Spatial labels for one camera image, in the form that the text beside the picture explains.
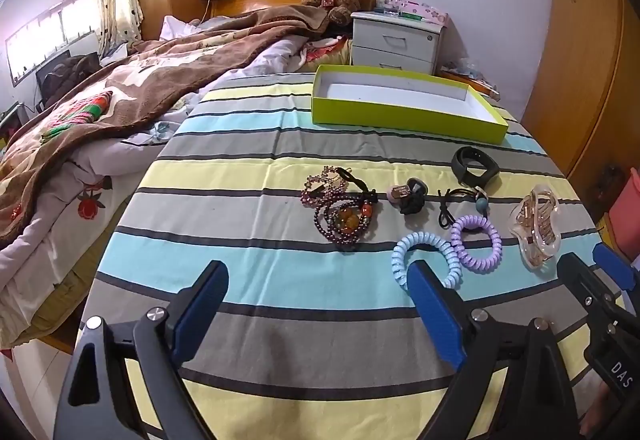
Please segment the right hand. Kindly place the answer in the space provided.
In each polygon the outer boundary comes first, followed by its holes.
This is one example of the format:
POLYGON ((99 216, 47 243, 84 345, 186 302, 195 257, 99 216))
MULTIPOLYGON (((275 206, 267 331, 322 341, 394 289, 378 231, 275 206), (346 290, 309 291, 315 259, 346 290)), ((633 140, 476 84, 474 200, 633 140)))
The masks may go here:
POLYGON ((615 403, 615 398, 608 388, 608 385, 602 382, 599 387, 597 397, 592 402, 590 408, 580 421, 580 433, 589 438, 597 432, 608 417, 610 407, 615 403))

